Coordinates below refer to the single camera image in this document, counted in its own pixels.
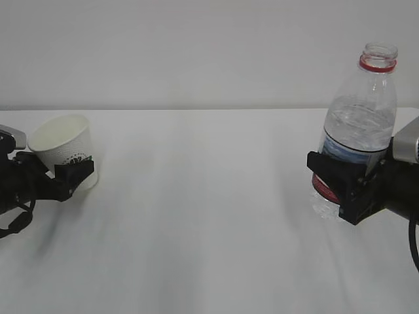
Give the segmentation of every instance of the water bottle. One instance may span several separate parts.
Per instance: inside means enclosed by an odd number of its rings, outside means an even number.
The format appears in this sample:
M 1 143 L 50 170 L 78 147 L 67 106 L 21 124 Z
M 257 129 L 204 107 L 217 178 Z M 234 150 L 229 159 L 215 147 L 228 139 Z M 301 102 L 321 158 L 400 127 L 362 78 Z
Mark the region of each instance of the water bottle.
M 325 119 L 319 152 L 337 160 L 367 165 L 380 161 L 392 138 L 397 98 L 391 78 L 397 48 L 369 43 L 356 72 L 340 87 Z M 337 218 L 339 202 L 329 187 L 312 177 L 310 201 L 323 218 Z

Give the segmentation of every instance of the paper cup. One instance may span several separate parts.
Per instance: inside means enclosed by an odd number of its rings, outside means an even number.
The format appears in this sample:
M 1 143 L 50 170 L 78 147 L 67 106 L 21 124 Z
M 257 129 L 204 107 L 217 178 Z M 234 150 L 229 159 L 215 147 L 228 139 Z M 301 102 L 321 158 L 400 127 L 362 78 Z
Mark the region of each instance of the paper cup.
M 89 121 L 80 114 L 49 120 L 31 135 L 27 145 L 52 173 L 55 165 L 76 164 L 85 159 L 95 161 Z M 98 171 L 95 164 L 94 172 L 77 190 L 88 190 L 97 181 Z

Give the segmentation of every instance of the water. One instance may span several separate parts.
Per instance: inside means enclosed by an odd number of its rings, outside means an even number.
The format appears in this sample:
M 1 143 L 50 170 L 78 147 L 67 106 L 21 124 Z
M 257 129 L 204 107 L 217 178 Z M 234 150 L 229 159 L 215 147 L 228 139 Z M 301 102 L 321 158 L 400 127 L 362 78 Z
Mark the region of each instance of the water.
M 335 141 L 356 150 L 386 149 L 392 138 L 395 110 L 377 110 L 375 103 L 346 105 L 352 100 L 342 97 L 333 103 L 325 120 L 326 132 Z
M 367 164 L 370 171 L 383 157 L 393 133 L 395 109 L 377 110 L 376 103 L 352 97 L 335 100 L 327 113 L 319 151 L 336 159 Z M 323 218 L 338 217 L 339 205 L 312 188 L 310 203 Z

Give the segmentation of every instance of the table surface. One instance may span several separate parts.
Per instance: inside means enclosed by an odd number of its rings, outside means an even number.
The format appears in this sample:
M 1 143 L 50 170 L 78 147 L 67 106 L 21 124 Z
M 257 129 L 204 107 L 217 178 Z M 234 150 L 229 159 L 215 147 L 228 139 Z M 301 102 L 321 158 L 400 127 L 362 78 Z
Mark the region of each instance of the table surface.
M 100 181 L 0 241 L 0 313 L 419 313 L 406 220 L 310 206 L 325 110 L 78 112 Z M 0 124 L 31 133 L 65 113 Z M 399 109 L 396 129 L 418 114 Z

